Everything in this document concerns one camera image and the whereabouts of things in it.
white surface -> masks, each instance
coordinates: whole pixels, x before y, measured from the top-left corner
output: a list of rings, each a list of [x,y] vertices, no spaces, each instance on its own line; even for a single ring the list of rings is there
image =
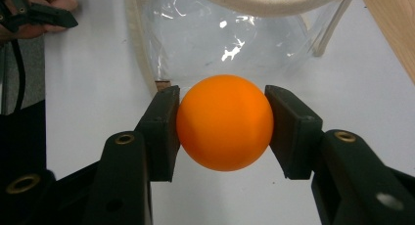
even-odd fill
[[[47,165],[58,178],[100,159],[151,102],[128,36],[124,0],[79,0],[79,26],[45,38]]]
[[[129,51],[122,0],[80,2],[80,26],[46,44],[48,166],[60,176],[98,159],[104,141],[132,129],[150,100]],[[415,175],[415,87],[361,0],[323,58],[268,83],[299,96],[324,130],[352,131],[385,164]],[[155,225],[320,224],[310,181],[285,180],[269,150],[230,173],[202,168],[180,150],[173,182],[152,185]]]

black mechanical part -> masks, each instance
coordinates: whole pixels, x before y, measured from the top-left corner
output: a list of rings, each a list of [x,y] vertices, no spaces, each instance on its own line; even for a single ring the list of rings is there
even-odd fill
[[[330,130],[319,152],[312,191],[323,224],[415,224],[413,195],[362,138]]]
[[[45,101],[0,115],[0,180],[46,169]]]
[[[7,166],[1,168],[0,224],[152,224],[151,178],[171,181],[179,145],[179,90],[169,89],[156,95],[135,131],[108,139],[100,161],[58,182],[41,164],[18,169],[24,157],[8,155],[0,162]],[[265,94],[275,123],[282,123],[275,131],[284,132],[274,132],[271,148],[290,179],[314,171],[311,188],[322,224],[415,224],[414,177],[384,166],[353,133],[322,133],[321,118],[291,92],[267,86]],[[14,118],[23,121],[25,112]],[[6,127],[10,116],[1,117]]]
[[[178,86],[159,91],[135,128],[145,136],[151,181],[171,182],[173,178],[180,148],[176,133],[179,98]]]
[[[110,137],[89,194],[82,224],[152,224],[145,140],[139,132]]]
[[[0,23],[11,32],[17,32],[23,24],[50,24],[61,27],[78,25],[73,15],[64,9],[28,3],[26,0],[11,0],[17,9],[13,15],[8,6],[0,0]]]
[[[57,181],[52,196],[57,206],[51,211],[50,224],[80,224],[94,183],[99,161]]]
[[[289,90],[267,85],[265,96],[274,116],[272,152],[286,178],[309,179],[312,151],[323,134],[323,120]]]
[[[31,170],[0,185],[0,224],[43,224],[54,206],[49,190],[55,182],[48,170]]]

person's hand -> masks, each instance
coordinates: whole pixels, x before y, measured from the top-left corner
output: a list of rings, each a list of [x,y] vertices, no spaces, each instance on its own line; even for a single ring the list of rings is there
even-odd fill
[[[76,0],[27,0],[28,2],[38,3],[42,5],[62,8],[68,11],[73,11],[77,7],[77,1]],[[5,0],[6,5],[9,7],[9,10],[12,12],[12,14],[16,13],[16,8],[13,6],[13,3],[11,0]],[[45,32],[50,31],[63,31],[65,30],[63,27],[59,26],[52,26],[49,24],[44,25],[31,25],[31,24],[25,24],[22,25],[19,28],[19,31],[16,33],[12,33],[9,30],[7,30],[5,27],[0,25],[0,43],[1,42],[7,42],[13,39],[28,39],[28,38],[34,38],[42,35]]]

wooden board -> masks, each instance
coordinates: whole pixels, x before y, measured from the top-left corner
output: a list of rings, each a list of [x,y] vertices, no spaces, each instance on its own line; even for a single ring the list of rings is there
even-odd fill
[[[363,1],[415,83],[415,0]]]

transparent plastic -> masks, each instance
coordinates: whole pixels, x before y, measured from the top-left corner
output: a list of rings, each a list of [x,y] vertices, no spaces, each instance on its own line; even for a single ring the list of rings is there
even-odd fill
[[[324,52],[329,29],[347,2],[330,1],[292,16],[259,17],[210,0],[137,0],[136,33],[142,34],[144,53],[140,64],[152,71],[154,80],[182,89],[215,74],[250,80],[275,76]]]

